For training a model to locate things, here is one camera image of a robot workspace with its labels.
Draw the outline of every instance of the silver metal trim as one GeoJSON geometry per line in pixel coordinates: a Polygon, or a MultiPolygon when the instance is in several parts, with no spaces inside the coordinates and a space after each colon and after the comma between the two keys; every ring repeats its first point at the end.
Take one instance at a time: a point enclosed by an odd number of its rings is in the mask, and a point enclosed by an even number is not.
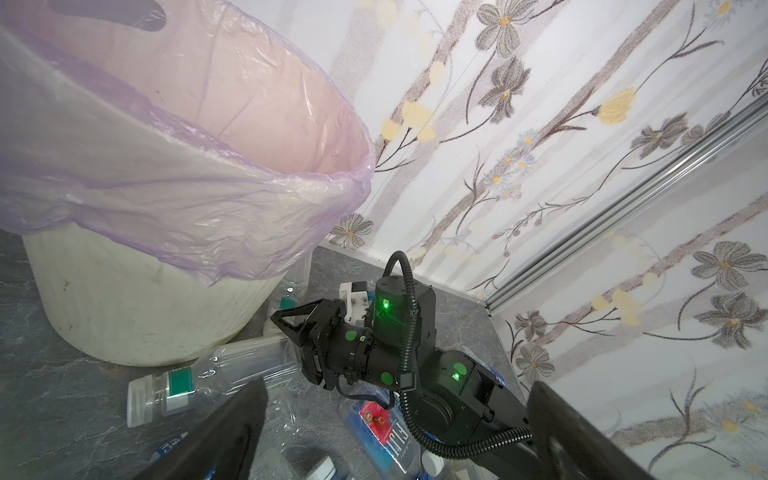
{"type": "Polygon", "coordinates": [[[583,222],[569,238],[527,262],[520,274],[510,279],[488,300],[488,309],[493,312],[502,307],[507,300],[555,268],[595,237],[612,228],[684,176],[715,158],[719,151],[766,116],[768,116],[768,94],[734,115],[699,144],[675,157],[666,168],[617,199],[606,210],[583,222]]]}

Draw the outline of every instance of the bottle cap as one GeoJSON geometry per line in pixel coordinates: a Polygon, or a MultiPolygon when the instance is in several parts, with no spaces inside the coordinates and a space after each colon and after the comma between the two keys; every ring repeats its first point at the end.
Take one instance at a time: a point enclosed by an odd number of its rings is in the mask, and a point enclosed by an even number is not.
{"type": "Polygon", "coordinates": [[[426,450],[422,453],[422,467],[429,473],[430,477],[436,477],[445,466],[445,460],[443,457],[438,457],[432,452],[426,450]]]}
{"type": "Polygon", "coordinates": [[[305,477],[305,480],[331,480],[336,474],[336,466],[333,464],[333,460],[326,456],[315,465],[310,473],[305,477]]]}
{"type": "Polygon", "coordinates": [[[151,422],[152,407],[154,407],[152,375],[143,376],[128,383],[128,428],[151,422]]]}

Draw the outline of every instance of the trash bag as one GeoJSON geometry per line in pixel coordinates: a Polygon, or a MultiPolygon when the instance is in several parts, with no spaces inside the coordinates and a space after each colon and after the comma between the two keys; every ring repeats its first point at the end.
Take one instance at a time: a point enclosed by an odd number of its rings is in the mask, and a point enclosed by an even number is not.
{"type": "Polygon", "coordinates": [[[206,283],[263,280],[370,193],[352,106],[225,2],[6,2],[0,59],[5,230],[75,222],[206,283]]]}

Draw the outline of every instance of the trash can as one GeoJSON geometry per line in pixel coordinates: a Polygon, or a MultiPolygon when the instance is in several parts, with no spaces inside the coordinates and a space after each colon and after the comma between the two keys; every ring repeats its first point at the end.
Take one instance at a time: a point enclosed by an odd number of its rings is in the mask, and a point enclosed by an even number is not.
{"type": "Polygon", "coordinates": [[[256,19],[125,5],[0,12],[0,228],[62,337],[156,366],[234,336],[362,204],[374,156],[322,69],[256,19]]]}

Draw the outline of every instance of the wall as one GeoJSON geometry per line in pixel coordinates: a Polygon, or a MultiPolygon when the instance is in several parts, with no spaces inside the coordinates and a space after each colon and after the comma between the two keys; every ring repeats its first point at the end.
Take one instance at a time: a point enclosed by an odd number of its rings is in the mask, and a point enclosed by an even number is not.
{"type": "Polygon", "coordinates": [[[768,121],[510,299],[549,384],[658,478],[768,478],[768,121]]]}
{"type": "Polygon", "coordinates": [[[326,69],[376,142],[373,194],[327,240],[405,250],[482,300],[766,88],[765,2],[235,4],[326,69]]]}

